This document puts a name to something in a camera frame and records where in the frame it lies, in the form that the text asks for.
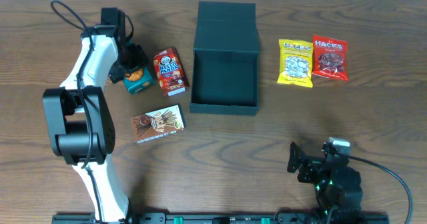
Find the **teal Good Day cookie box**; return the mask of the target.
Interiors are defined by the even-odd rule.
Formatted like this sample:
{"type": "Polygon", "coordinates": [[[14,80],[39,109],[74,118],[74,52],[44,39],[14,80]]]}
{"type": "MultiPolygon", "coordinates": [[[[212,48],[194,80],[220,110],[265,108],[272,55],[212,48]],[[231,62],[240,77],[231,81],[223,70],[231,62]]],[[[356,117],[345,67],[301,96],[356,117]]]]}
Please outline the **teal Good Day cookie box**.
{"type": "Polygon", "coordinates": [[[127,91],[134,95],[154,85],[155,80],[147,68],[150,61],[140,45],[128,43],[129,69],[124,75],[123,84],[127,91]]]}

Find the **red Hello Panda box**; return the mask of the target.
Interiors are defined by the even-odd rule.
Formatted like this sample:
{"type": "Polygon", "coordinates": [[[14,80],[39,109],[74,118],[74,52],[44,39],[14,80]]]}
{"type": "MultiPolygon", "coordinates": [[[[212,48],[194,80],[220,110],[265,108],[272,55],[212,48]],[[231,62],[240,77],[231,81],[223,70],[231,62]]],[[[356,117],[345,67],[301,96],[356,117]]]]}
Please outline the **red Hello Panda box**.
{"type": "Polygon", "coordinates": [[[156,53],[153,66],[163,94],[172,96],[189,88],[189,82],[175,48],[156,53]]]}

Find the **brown Pocky box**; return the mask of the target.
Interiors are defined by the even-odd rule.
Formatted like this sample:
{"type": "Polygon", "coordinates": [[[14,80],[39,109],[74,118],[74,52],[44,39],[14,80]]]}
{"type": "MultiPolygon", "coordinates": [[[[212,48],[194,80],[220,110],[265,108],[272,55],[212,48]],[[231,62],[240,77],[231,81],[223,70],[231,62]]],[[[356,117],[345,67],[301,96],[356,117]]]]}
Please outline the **brown Pocky box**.
{"type": "Polygon", "coordinates": [[[150,111],[131,118],[136,143],[144,143],[185,129],[185,122],[179,105],[150,111]]]}

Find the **red Hacks candy bag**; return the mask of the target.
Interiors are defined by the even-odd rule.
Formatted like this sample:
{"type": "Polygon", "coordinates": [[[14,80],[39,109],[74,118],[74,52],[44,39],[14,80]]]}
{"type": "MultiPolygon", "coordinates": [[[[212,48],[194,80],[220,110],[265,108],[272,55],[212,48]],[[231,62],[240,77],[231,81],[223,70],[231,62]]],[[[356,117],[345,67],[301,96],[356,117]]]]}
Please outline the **red Hacks candy bag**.
{"type": "Polygon", "coordinates": [[[313,74],[328,79],[348,81],[346,55],[348,43],[344,40],[313,36],[314,68],[313,74]]]}

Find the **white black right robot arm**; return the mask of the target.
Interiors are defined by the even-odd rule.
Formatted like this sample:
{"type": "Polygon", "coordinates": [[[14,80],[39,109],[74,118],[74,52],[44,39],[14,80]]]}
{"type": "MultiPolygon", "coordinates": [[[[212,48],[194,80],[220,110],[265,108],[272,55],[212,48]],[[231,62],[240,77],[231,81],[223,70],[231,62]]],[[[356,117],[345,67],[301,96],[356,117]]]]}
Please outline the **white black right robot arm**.
{"type": "Polygon", "coordinates": [[[312,184],[320,208],[327,213],[333,211],[333,218],[357,216],[363,191],[360,173],[348,166],[350,142],[331,137],[322,151],[324,158],[312,157],[292,142],[287,172],[298,172],[300,183],[312,184]]]}

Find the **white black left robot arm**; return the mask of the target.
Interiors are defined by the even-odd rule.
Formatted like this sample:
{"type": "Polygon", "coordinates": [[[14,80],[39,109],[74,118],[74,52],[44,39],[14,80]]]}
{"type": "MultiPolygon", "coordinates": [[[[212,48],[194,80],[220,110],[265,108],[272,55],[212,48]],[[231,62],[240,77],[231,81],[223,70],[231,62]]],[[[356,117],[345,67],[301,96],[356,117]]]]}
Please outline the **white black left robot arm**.
{"type": "Polygon", "coordinates": [[[81,53],[60,87],[46,89],[43,107],[51,149],[78,173],[91,197],[92,214],[56,214],[53,223],[139,223],[118,181],[112,161],[115,127],[103,93],[106,81],[117,83],[139,71],[146,57],[131,42],[130,18],[104,7],[98,25],[82,18],[81,53]]]}

